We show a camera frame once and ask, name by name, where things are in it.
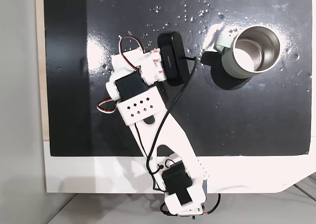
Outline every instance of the white bracket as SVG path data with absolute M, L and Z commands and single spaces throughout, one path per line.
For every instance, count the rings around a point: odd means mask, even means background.
M 143 155 L 147 157 L 147 154 L 149 154 L 151 150 L 158 127 L 167 112 L 167 109 L 165 108 L 157 87 L 153 87 L 150 90 L 141 93 L 131 99 L 118 103 L 118 109 L 125 121 L 125 124 L 129 125 Z M 154 116 L 155 122 L 153 124 L 146 124 L 143 119 L 151 115 Z M 144 154 L 144 151 L 140 145 L 135 124 L 137 125 L 137 128 L 139 130 L 146 154 Z M 174 153 L 181 157 L 186 171 L 193 181 L 193 185 L 187 188 L 188 193 L 192 199 L 192 202 L 190 203 L 181 206 L 179 199 L 177 198 L 175 193 L 172 195 L 165 193 L 165 202 L 170 213 L 177 214 L 189 209 L 196 208 L 197 204 L 203 203 L 206 199 L 202 188 L 205 173 L 200 166 L 200 163 L 191 147 L 187 135 L 170 114 L 160 131 L 154 148 L 154 152 L 152 154 L 152 159 L 149 163 L 149 167 L 152 172 L 158 169 L 157 148 L 160 145 L 166 145 Z M 154 174 L 154 178 L 156 179 L 156 182 L 160 189 L 165 190 L 161 172 Z

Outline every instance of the red and white wire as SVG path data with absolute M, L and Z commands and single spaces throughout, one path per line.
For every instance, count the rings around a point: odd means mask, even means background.
M 121 38 L 119 39 L 119 42 L 118 42 L 118 51 L 119 51 L 120 55 L 123 57 L 123 59 L 124 59 L 135 71 L 139 71 L 139 69 L 136 68 L 136 67 L 125 57 L 125 55 L 123 54 L 122 40 L 123 40 L 124 38 L 131 38 L 131 39 L 135 40 L 135 41 L 138 43 L 139 47 L 142 49 L 143 53 L 145 53 L 145 49 L 144 49 L 142 43 L 140 42 L 140 40 L 137 39 L 136 37 L 123 36 L 123 37 L 121 37 Z
M 105 104 L 105 103 L 107 103 L 107 102 L 111 102 L 111 101 L 113 101 L 112 98 L 107 98 L 107 99 L 105 99 L 105 100 L 99 102 L 98 105 L 97 105 L 97 109 L 98 109 L 100 112 L 102 112 L 102 113 L 105 113 L 105 114 L 112 114 L 113 112 L 116 111 L 116 109 L 117 109 L 117 107 L 118 107 L 118 103 L 121 102 L 121 99 L 120 99 L 120 100 L 117 100 L 117 101 L 115 102 L 115 108 L 114 108 L 113 110 L 106 110 L 106 109 L 101 108 L 101 105 L 103 105 L 103 104 Z

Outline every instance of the black sensor module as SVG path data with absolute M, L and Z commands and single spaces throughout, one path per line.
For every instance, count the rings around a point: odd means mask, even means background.
M 168 84 L 170 86 L 184 84 L 190 74 L 180 33 L 161 33 L 157 43 Z

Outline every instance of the black table surface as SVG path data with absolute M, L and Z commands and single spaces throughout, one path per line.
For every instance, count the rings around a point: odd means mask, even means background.
M 119 35 L 150 50 L 164 31 L 178 31 L 187 55 L 202 63 L 172 111 L 197 156 L 308 153 L 312 0 L 44 0 L 44 10 L 52 156 L 141 156 L 119 112 L 103 114 L 96 105 L 108 97 Z M 220 55 L 206 51 L 219 34 L 256 24 L 280 32 L 281 60 L 264 74 L 234 79 Z M 180 88 L 157 86 L 168 107 Z

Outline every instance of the mug handle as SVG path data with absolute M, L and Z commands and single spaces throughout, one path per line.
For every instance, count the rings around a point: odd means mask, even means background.
M 225 48 L 230 48 L 233 44 L 234 37 L 219 36 L 214 44 L 214 49 L 218 53 L 224 54 Z

